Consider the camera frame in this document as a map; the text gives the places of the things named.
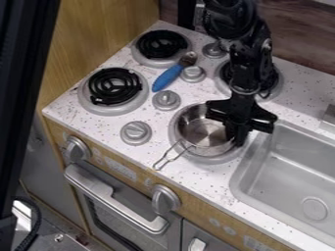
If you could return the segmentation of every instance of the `blue handle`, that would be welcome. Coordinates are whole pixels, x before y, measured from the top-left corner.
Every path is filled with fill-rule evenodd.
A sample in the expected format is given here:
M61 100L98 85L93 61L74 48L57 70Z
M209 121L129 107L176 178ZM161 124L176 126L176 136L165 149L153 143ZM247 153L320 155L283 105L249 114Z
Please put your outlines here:
M153 92L158 92L160 90L163 90L169 84L174 82L179 77L183 69L184 69L183 66L175 65L167 69L165 72L163 72L154 82L154 85L152 88Z

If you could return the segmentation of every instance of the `black pole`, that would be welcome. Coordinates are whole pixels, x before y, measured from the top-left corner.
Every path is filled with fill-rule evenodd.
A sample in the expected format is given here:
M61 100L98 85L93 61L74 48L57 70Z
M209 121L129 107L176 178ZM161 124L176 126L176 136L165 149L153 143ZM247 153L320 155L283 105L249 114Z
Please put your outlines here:
M197 0L178 0L178 25L194 29L193 18Z
M26 143L60 0L0 0L0 249L11 250L12 214Z

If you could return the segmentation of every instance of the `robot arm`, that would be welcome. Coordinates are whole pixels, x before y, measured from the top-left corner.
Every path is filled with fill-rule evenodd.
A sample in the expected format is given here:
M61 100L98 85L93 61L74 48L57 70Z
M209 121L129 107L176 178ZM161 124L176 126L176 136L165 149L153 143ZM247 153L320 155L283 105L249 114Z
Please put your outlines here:
M261 108L255 97L268 96L278 74L272 64L270 31L256 4L206 0L203 23L209 35L234 41L226 77L232 95L228 100L208 101L207 118L222 122L236 146L242 146L253 129L272 133L277 117Z

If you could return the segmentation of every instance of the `stainless steel sink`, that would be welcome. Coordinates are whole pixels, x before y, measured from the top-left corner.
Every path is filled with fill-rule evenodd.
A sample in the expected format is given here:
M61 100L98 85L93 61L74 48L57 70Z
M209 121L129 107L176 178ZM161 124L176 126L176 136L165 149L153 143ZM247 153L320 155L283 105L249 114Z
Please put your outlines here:
M286 122L260 133L230 189L240 201L335 247L335 141Z

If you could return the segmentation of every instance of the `gray oven handle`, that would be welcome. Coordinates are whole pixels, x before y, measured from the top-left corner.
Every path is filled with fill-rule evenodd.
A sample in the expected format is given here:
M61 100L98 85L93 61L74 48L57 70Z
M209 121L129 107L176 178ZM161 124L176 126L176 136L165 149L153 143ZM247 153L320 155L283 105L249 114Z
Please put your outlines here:
M126 219L128 222L151 234L163 234L168 228L168 221L161 216L156 216L153 221L149 222L122 205L112 197L114 190L111 186L75 164L67 166L65 177L72 185L90 198L102 203L119 217Z

